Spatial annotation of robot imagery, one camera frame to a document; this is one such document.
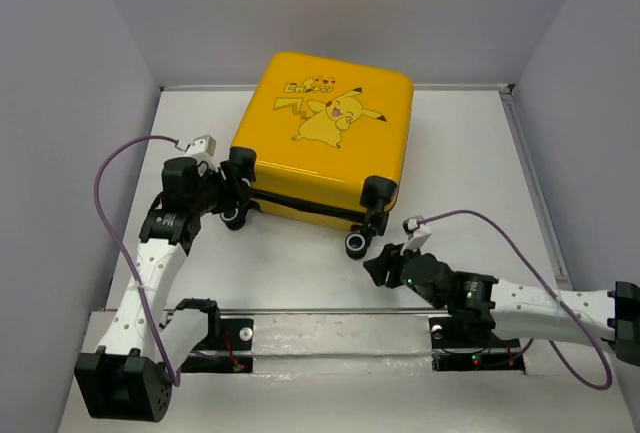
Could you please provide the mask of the yellow hard-shell suitcase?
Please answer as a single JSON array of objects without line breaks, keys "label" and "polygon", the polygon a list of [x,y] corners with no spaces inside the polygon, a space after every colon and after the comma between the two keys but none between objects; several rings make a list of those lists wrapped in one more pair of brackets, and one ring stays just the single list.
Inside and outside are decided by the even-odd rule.
[{"label": "yellow hard-shell suitcase", "polygon": [[268,63],[228,162],[264,213],[342,229],[363,258],[399,192],[414,97],[409,76],[298,52]]}]

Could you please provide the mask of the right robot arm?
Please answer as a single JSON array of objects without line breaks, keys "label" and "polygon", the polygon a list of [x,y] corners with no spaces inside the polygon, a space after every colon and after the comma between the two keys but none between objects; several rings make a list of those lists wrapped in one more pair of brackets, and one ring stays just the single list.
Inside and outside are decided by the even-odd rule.
[{"label": "right robot arm", "polygon": [[429,323],[437,349],[488,348],[501,340],[536,339],[608,346],[639,363],[639,288],[553,291],[479,273],[454,271],[434,255],[388,244],[364,267],[378,287],[405,286],[445,316]]}]

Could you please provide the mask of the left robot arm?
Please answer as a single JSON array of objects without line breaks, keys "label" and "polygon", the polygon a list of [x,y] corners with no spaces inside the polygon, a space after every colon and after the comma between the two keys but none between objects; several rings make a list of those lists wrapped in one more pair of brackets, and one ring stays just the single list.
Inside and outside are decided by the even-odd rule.
[{"label": "left robot arm", "polygon": [[124,255],[131,279],[116,314],[96,349],[76,360],[75,379],[92,418],[161,421],[189,354],[221,336],[220,310],[211,299],[184,299],[166,326],[160,320],[202,217],[237,217],[251,183],[227,161],[213,166],[193,156],[167,160],[161,181],[136,253]]}]

